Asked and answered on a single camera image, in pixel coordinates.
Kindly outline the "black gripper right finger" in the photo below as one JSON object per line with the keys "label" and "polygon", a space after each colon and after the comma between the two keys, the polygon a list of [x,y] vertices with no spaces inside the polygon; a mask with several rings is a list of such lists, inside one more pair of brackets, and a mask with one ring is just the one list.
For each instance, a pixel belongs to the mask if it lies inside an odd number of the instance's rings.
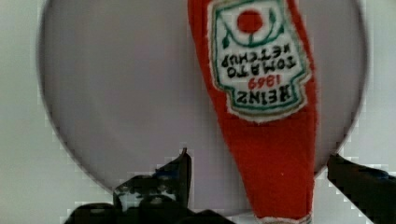
{"label": "black gripper right finger", "polygon": [[396,182],[389,173],[331,155],[328,179],[374,224],[396,223]]}

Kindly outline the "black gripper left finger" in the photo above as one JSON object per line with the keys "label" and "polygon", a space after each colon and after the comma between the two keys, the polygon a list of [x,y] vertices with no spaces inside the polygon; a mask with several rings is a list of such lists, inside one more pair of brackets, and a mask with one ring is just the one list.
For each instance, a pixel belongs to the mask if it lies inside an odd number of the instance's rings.
{"label": "black gripper left finger", "polygon": [[212,211],[188,208],[191,156],[186,150],[155,170],[136,175],[113,191],[113,203],[76,208],[64,224],[233,224]]}

